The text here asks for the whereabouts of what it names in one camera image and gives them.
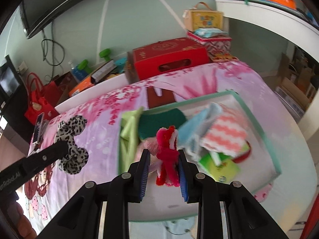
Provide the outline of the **person's left hand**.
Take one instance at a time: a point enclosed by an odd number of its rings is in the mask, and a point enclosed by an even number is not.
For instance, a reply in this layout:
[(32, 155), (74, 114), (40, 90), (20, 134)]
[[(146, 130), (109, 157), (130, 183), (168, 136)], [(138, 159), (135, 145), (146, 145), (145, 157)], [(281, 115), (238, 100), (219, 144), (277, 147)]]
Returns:
[(24, 215), (21, 205), (17, 202), (12, 203), (8, 208), (8, 216), (14, 224), (17, 234), (24, 239), (34, 239), (37, 237), (35, 230), (29, 219)]

